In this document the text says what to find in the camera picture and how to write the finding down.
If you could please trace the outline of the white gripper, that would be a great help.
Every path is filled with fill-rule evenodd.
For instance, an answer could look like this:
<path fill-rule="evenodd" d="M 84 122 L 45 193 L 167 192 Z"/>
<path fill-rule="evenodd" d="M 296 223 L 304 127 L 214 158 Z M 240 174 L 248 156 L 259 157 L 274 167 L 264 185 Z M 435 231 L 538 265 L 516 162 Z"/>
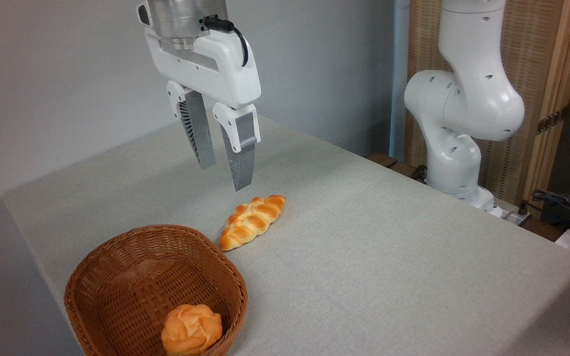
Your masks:
<path fill-rule="evenodd" d="M 220 124 L 235 191 L 251 185 L 255 146 L 261 141 L 252 103 L 262 94 L 251 45 L 246 45 L 243 65 L 244 51 L 236 33 L 212 31 L 196 38 L 192 50 L 176 49 L 152 28 L 145 27 L 144 33 L 156 69 L 170 80 L 167 94 L 174 116 L 183 125 L 201 169 L 216 164 L 204 94 L 219 102 L 213 105 L 213 115 Z"/>

